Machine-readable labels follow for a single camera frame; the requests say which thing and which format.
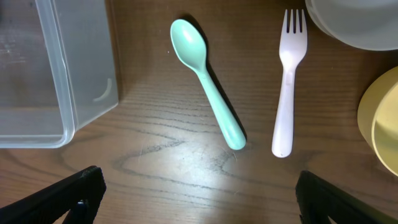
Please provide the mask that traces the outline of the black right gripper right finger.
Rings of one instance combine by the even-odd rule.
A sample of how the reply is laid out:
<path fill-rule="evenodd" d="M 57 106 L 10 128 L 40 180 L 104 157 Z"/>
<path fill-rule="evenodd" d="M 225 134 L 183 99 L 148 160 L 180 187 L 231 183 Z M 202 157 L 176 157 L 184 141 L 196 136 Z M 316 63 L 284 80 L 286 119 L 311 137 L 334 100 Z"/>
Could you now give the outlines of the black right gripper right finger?
<path fill-rule="evenodd" d="M 308 170 L 301 171 L 295 194 L 302 224 L 397 224 L 397 219 L 376 210 Z"/>

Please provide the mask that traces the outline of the yellow plastic bowl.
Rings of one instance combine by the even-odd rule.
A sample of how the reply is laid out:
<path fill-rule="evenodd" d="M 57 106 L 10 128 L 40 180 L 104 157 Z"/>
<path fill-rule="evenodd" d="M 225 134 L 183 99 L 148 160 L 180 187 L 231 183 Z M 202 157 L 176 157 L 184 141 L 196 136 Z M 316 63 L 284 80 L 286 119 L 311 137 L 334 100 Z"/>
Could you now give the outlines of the yellow plastic bowl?
<path fill-rule="evenodd" d="M 380 162 L 397 175 L 397 67 L 376 79 L 358 106 L 358 127 Z"/>

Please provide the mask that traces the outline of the grey plastic bowl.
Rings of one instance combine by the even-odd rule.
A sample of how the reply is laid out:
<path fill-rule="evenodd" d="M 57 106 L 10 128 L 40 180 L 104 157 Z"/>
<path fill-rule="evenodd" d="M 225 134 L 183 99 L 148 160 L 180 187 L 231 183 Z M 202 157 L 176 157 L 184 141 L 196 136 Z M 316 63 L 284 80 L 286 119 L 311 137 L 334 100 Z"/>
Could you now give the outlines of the grey plastic bowl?
<path fill-rule="evenodd" d="M 397 49 L 397 0 L 306 0 L 308 14 L 325 34 L 352 47 Z"/>

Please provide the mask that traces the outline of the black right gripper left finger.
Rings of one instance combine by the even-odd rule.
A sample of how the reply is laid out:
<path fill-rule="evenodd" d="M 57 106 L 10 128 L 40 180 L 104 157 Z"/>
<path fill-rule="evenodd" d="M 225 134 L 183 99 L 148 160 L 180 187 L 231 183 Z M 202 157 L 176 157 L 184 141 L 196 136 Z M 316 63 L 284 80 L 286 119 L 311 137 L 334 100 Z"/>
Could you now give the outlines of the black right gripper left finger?
<path fill-rule="evenodd" d="M 26 198 L 1 208 L 1 223 L 94 222 L 106 191 L 102 170 L 89 166 Z"/>

